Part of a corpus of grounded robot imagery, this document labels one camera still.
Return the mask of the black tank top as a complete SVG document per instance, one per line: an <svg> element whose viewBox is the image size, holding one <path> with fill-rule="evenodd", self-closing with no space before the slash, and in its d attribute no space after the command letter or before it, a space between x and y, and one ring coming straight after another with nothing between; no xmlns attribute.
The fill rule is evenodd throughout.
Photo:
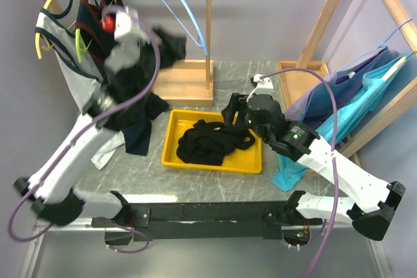
<svg viewBox="0 0 417 278"><path fill-rule="evenodd" d="M184 163L221 166L236 149L247 150L255 137L245 128L198 120L178 140L177 157Z"/></svg>

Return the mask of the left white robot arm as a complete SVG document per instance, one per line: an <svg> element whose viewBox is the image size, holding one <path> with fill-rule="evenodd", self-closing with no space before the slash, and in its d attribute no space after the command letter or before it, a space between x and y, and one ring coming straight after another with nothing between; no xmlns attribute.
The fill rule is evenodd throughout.
<svg viewBox="0 0 417 278"><path fill-rule="evenodd" d="M66 226L79 217L108 219L115 227L132 220L130 203L117 191L91 193L78 190L76 179L91 158L114 135L130 131L129 140L141 138L147 124L146 103L162 58L159 43L116 45L106 59L108 82L85 103L74 128L46 164L14 187L39 219Z"/></svg>

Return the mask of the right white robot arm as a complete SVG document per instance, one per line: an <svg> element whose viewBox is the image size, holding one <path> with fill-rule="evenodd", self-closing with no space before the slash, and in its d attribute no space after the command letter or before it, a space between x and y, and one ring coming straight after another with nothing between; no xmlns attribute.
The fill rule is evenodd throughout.
<svg viewBox="0 0 417 278"><path fill-rule="evenodd" d="M222 117L228 126L254 131L279 156L311 169L344 193L343 197L327 197L296 190L284 204L278 223L299 225L310 219L333 219L352 225L371 240L385 237L405 193L403 184L373 176L332 150L326 139L306 124L287 120L270 95L233 93Z"/></svg>

